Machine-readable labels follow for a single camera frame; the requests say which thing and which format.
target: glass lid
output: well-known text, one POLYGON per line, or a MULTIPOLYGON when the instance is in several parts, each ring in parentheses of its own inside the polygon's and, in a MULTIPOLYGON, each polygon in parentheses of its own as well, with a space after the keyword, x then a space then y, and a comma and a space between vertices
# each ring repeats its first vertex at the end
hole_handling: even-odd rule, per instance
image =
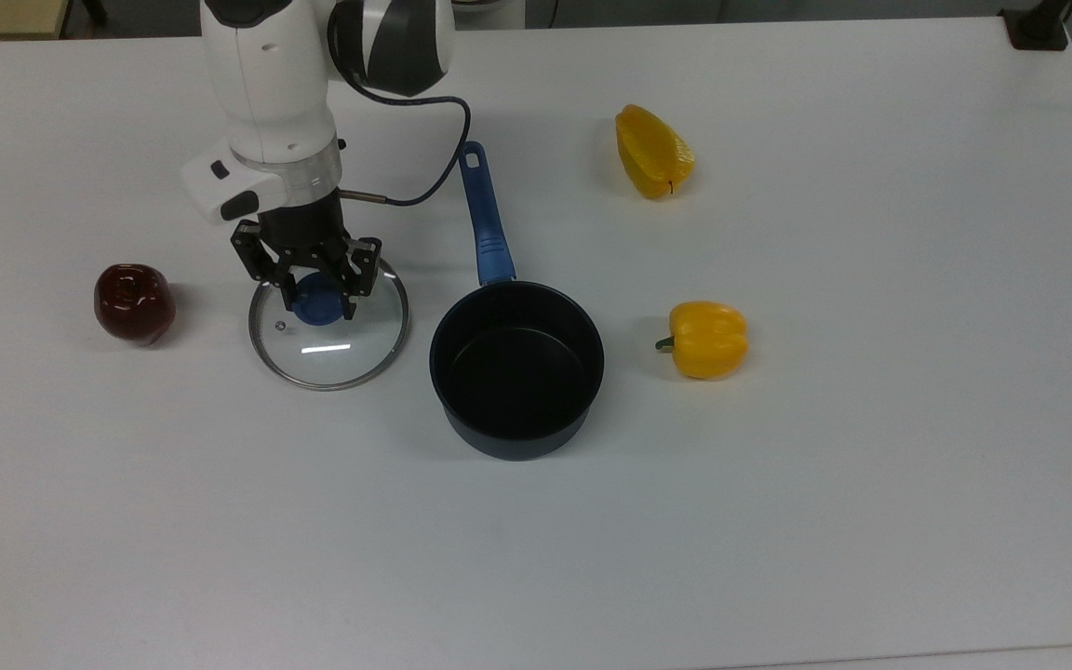
POLYGON ((370 296, 352 296, 354 318, 330 280, 311 268, 295 268, 300 297, 284 309, 280 289, 260 284, 251 298, 251 343, 281 377, 314 391, 361 385, 396 360, 407 336, 404 284, 384 259, 370 296))

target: black cable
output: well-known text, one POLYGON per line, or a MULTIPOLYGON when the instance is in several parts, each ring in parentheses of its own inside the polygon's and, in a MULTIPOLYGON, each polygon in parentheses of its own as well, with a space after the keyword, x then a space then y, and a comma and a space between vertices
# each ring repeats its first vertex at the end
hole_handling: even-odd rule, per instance
POLYGON ((446 165, 446 169, 442 172, 437 181, 435 181, 434 184, 423 194, 417 195, 416 198, 412 198, 410 200, 387 198, 386 195, 383 198, 384 205, 392 205, 397 208, 410 208, 413 205, 421 204, 437 192, 437 188, 441 188, 442 183, 446 182, 446 178, 449 177, 449 174, 455 170, 455 166, 458 165, 458 157, 461 155, 462 148, 465 146, 465 138, 470 136, 470 106, 465 101, 456 95, 435 95, 433 98, 384 98, 378 93, 371 93, 371 91, 363 88, 361 84, 355 81, 354 74, 342 65, 339 57, 337 57, 337 42, 333 41, 333 25, 336 24, 336 19, 337 12, 333 12, 330 16, 328 16, 328 29, 325 31, 325 41, 328 42, 328 56, 330 56, 330 59, 333 61, 333 68, 337 68, 337 72, 341 74, 342 79, 349 85, 349 88, 357 90, 358 93, 361 93, 364 98, 369 98, 371 101, 382 103, 382 105, 391 105, 392 107, 418 107, 420 105, 435 105, 436 103, 449 102, 452 103, 452 105, 461 107, 462 111, 465 114, 465 120, 462 124, 461 138, 458 139, 458 147, 455 148, 455 155, 449 159, 449 165, 446 165))

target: table leg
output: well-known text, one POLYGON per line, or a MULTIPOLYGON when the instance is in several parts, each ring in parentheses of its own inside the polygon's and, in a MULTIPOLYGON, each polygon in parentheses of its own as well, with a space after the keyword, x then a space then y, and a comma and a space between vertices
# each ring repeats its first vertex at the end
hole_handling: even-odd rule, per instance
POLYGON ((95 25, 106 25, 106 8, 103 8, 102 0, 81 0, 86 4, 89 17, 93 18, 95 25))

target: black button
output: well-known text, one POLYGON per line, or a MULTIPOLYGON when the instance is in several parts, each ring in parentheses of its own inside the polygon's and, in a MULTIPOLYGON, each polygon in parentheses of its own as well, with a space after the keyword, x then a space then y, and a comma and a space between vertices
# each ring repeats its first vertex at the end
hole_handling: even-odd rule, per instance
POLYGON ((234 221, 236 218, 252 215, 257 211, 258 194, 255 194, 254 191, 242 191, 241 194, 235 195, 234 198, 229 198, 226 204, 222 205, 222 220, 234 221))

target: floor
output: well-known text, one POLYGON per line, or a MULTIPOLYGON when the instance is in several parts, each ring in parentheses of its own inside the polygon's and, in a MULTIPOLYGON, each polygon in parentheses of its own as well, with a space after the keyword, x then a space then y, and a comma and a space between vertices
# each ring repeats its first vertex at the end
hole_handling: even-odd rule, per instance
MULTIPOLYGON (((66 34, 81 38, 176 38, 200 33, 197 0, 102 0, 109 23, 90 30, 73 0, 66 34)), ((882 17, 994 17, 1034 0, 526 0, 528 29, 613 25, 834 20, 882 17)), ((1072 38, 1072 17, 1069 18, 1072 38)))

